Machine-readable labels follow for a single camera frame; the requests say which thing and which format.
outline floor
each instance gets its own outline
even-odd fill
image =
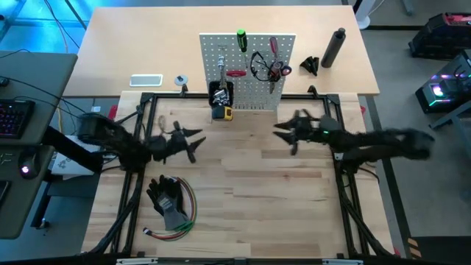
[[[18,0],[2,0],[0,13],[8,15]],[[97,6],[144,6],[148,1],[131,0],[76,0],[71,1],[85,22],[90,19]],[[373,25],[423,25],[442,12],[471,12],[468,0],[411,0],[415,14],[407,16],[400,0],[385,0],[371,15]],[[63,1],[51,1],[52,7],[74,40],[80,45],[84,29],[76,22],[73,14]],[[257,1],[214,1],[179,0],[159,1],[159,6],[195,5],[268,5],[268,4],[341,4],[334,0],[257,0]],[[0,42],[2,50],[28,49],[32,52],[65,52],[62,38],[51,16],[41,0],[26,1],[18,14],[16,24],[11,26]],[[423,162],[394,159],[394,173],[406,211],[412,236],[471,236],[471,178],[469,158],[457,141],[452,128],[433,132],[428,123],[436,116],[426,116],[414,98],[414,92],[426,79],[430,78],[446,62],[413,59],[408,55],[407,42],[416,32],[411,31],[363,31],[362,35],[377,78],[380,95],[375,97],[378,115],[383,127],[413,127],[424,130],[436,138],[432,159]],[[68,41],[68,51],[76,53],[77,47]],[[71,99],[83,109],[101,106],[106,114],[117,99]],[[361,98],[363,106],[366,101]],[[64,133],[74,131],[73,124],[63,114]],[[56,117],[52,125],[57,126]],[[372,130],[368,111],[365,114],[366,126]],[[395,221],[389,190],[378,164],[380,189],[389,220],[393,244],[403,252]],[[93,190],[96,180],[84,179],[83,186]],[[33,230],[25,226],[21,236],[13,241],[0,240],[0,261],[45,258],[60,255],[73,255],[80,246],[88,223],[93,195],[88,198],[54,197],[46,213],[52,223],[48,230]]]

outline wooden table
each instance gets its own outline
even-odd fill
[[[140,98],[140,92],[123,92],[116,118],[134,111]],[[346,128],[364,131],[357,95],[343,93],[340,99]],[[273,124],[290,119],[300,108],[309,109],[313,116],[324,113],[321,102],[282,101],[278,117],[269,111],[236,111],[231,122],[210,123],[207,100],[159,99],[156,117],[164,115],[167,127],[178,120],[188,129],[203,129],[190,140],[207,139],[196,151],[195,164],[185,153],[170,157],[166,165],[150,162],[144,187],[160,174],[184,177],[196,192],[198,216],[194,229],[179,241],[164,242],[144,235],[144,227],[163,229],[163,219],[144,188],[132,253],[204,258],[334,258],[338,252],[347,253],[328,147],[301,143],[298,155],[293,157],[288,145],[272,134]],[[135,118],[124,126],[132,132]],[[153,135],[159,133],[156,127]],[[378,182],[364,172],[355,177],[364,220],[392,252]],[[115,221],[123,181],[124,173],[119,170],[102,174],[82,250],[93,248]],[[127,227],[126,223],[120,247],[124,246]],[[359,250],[355,225],[353,235]]]
[[[322,58],[339,27],[347,39],[332,68],[320,68],[318,77],[300,68],[309,56]],[[185,74],[190,91],[206,92],[199,33],[237,29],[297,35],[284,93],[309,85],[320,93],[379,93],[351,6],[100,7],[64,96],[119,96],[131,89],[132,74],[163,74],[162,91],[177,90],[174,78]]]

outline pegboard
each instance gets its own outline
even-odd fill
[[[252,54],[259,51],[266,63],[270,66],[275,56],[270,48],[270,37],[276,37],[278,42],[278,57],[285,65],[289,65],[291,53],[294,47],[295,34],[248,34],[247,33],[247,64],[250,68]],[[243,70],[244,77],[228,77],[227,81],[234,83],[234,105],[239,110],[276,110],[281,100],[283,86],[286,77],[281,77],[276,82],[275,90],[270,93],[270,82],[261,82],[252,76],[249,68],[246,68],[245,58],[237,44],[236,33],[200,33],[201,53],[205,67],[206,86],[209,88],[211,81],[220,80],[220,71],[217,66],[219,55],[225,56],[225,71]],[[258,70],[258,77],[267,78],[268,70],[253,63]]]

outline computer mouse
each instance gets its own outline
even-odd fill
[[[0,87],[6,87],[10,83],[10,80],[8,78],[0,78]]]
[[[31,180],[39,175],[40,161],[38,149],[36,147],[26,147],[18,156],[18,169],[20,175]]]

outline black water bottle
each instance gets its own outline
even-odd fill
[[[345,35],[344,28],[340,28],[333,33],[329,42],[329,46],[327,46],[324,57],[321,60],[322,67],[330,68],[332,66],[333,61],[336,59],[337,54],[340,51],[341,45],[344,43],[345,37],[347,36]]]

